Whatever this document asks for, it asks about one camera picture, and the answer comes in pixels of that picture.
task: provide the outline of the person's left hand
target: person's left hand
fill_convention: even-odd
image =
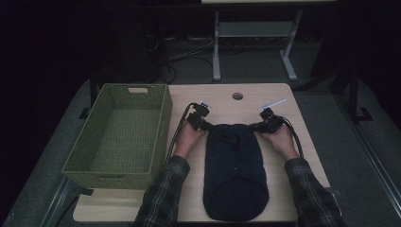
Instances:
[[[195,131],[187,120],[184,120],[183,127],[178,134],[176,140],[176,148],[174,155],[178,155],[186,159],[191,149],[196,146],[206,131]]]

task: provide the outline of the hand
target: hand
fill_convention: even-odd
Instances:
[[[285,161],[299,158],[294,147],[291,131],[287,126],[280,127],[276,133],[259,133],[259,136],[268,139]]]
[[[176,148],[173,155],[178,155],[186,159],[191,149],[196,146],[206,131],[195,131],[187,120],[184,120],[183,127],[176,140]]]

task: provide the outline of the plaid shirt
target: plaid shirt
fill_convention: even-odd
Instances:
[[[333,196],[316,180],[305,159],[286,162],[286,172],[298,212],[299,226],[346,226]],[[183,182],[189,164],[172,156],[160,179],[145,192],[132,226],[175,226]]]

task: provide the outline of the forearm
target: forearm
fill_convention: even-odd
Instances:
[[[291,159],[285,168],[300,224],[346,226],[335,199],[318,182],[305,159]]]
[[[177,221],[178,204],[189,164],[172,156],[160,178],[145,192],[133,226],[169,226]]]

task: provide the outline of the gray carpet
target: gray carpet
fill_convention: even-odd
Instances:
[[[299,80],[296,82],[288,80],[278,53],[258,51],[222,55],[220,83],[285,82],[295,87],[308,80],[313,65],[317,48],[307,47],[306,44],[295,45],[291,55],[294,68],[299,72]],[[211,60],[209,53],[197,57]],[[173,84],[210,83],[213,77],[210,64],[199,59],[176,61],[170,65],[177,71],[177,78]],[[333,189],[339,192],[338,201],[345,221],[349,226],[355,227],[401,226],[401,219],[373,172],[354,127],[347,120],[337,98],[327,92],[329,83],[330,79],[308,92],[295,92],[294,95],[328,180]],[[46,213],[48,207],[54,205],[52,200],[63,179],[62,166],[84,123],[78,119],[79,115],[83,108],[90,105],[88,85],[88,82],[82,85],[66,110],[43,156],[14,204],[5,226],[41,226],[44,218],[52,219],[48,226],[56,226],[59,219],[59,226],[128,226],[127,223],[75,222],[72,218],[76,202],[74,199],[81,189],[74,184],[70,185],[67,197],[62,200],[59,206],[61,209],[53,216]],[[401,169],[397,164],[401,155],[400,131],[378,106],[375,96],[363,83],[360,83],[359,105],[366,107],[375,120],[362,122],[360,127],[372,146],[379,151],[378,156],[394,183],[400,185]]]

